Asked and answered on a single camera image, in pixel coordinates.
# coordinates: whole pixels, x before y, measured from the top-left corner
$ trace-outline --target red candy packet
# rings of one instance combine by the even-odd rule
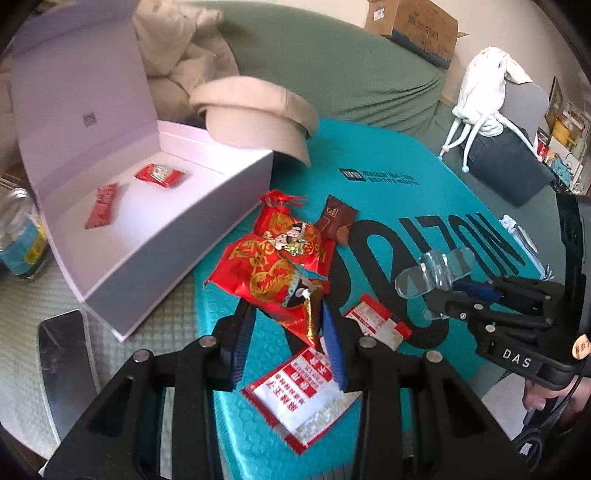
[[[89,230],[111,223],[111,209],[113,198],[117,192],[118,183],[109,183],[96,189],[96,201],[84,228]]]
[[[206,283],[268,313],[306,344],[319,348],[318,295],[328,282],[309,280],[260,236],[249,233],[228,245]]]
[[[273,205],[273,199],[280,197],[277,191],[272,190],[261,197],[265,204],[256,219],[254,232],[273,245],[281,257],[327,277],[336,242],[322,237],[314,225],[285,213],[289,211],[286,202],[279,202],[279,208],[270,206]]]
[[[135,178],[157,183],[164,188],[171,187],[184,176],[184,172],[164,165],[150,163],[135,174]]]

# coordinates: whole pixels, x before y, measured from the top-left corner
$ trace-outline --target cardboard box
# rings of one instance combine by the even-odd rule
[[[430,0],[371,1],[365,29],[448,69],[458,34],[457,20]]]
[[[272,152],[157,120],[131,18],[135,0],[79,0],[14,43],[22,159],[70,288],[123,341],[269,189]],[[165,189],[134,174],[183,172]],[[119,182],[111,225],[85,230],[96,188]]]

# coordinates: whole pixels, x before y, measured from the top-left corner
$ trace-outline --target human hand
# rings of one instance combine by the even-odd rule
[[[570,392],[570,389],[573,388],[576,380],[577,377],[573,378],[570,385],[560,391],[550,390],[549,388],[533,383],[531,380],[526,380],[522,399],[523,406],[526,410],[531,410],[533,408],[536,410],[543,410],[546,406],[547,399],[565,397]],[[560,420],[558,421],[559,425],[567,427],[574,423],[577,416],[583,411],[590,395],[591,378],[584,378],[581,380],[577,390],[574,391],[569,403],[564,408]]]

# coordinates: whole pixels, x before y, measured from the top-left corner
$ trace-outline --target snack wrapper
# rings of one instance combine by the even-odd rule
[[[341,392],[327,356],[310,347],[245,387],[242,394],[296,455],[322,438],[361,396]]]
[[[322,237],[314,225],[264,204],[253,230],[265,238],[282,258],[323,277],[328,276],[336,243]]]
[[[392,350],[410,335],[403,322],[395,323],[390,312],[367,294],[347,316],[360,324],[365,335],[388,340]],[[328,357],[312,348],[248,385],[242,394],[296,455],[322,438],[361,396],[361,392],[343,393],[330,372]]]
[[[228,245],[207,282],[266,312],[306,344],[319,348],[326,280],[309,280],[264,238],[249,233]]]
[[[344,317],[355,320],[365,336],[374,337],[392,350],[396,350],[413,333],[402,320],[393,320],[388,309],[366,293],[361,295],[359,304],[349,309]]]
[[[177,183],[184,176],[184,172],[164,165],[150,163],[135,174],[135,178],[143,181],[157,183],[164,188],[168,188]]]
[[[109,183],[96,189],[95,205],[84,225],[86,230],[111,223],[113,198],[115,198],[118,185],[118,183]]]
[[[339,245],[349,245],[349,231],[355,221],[357,210],[332,195],[326,199],[322,215],[314,226],[322,235],[336,240]]]

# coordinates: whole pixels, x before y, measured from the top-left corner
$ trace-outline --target printed logo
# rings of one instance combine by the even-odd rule
[[[361,175],[361,173],[359,173],[357,170],[352,170],[350,168],[339,168],[339,170],[345,176],[345,178],[347,180],[351,180],[351,181],[367,181],[367,180],[365,180],[365,178],[363,177],[363,175]]]
[[[82,120],[86,128],[92,127],[92,125],[96,123],[96,115],[94,112],[89,113],[88,115],[82,115]]]
[[[521,368],[528,368],[531,363],[531,358],[517,352],[512,352],[508,348],[503,352],[503,358],[509,360],[512,364],[517,364]]]
[[[352,168],[339,168],[347,180],[371,181],[374,183],[402,183],[404,185],[419,185],[410,175],[393,171],[354,170]]]

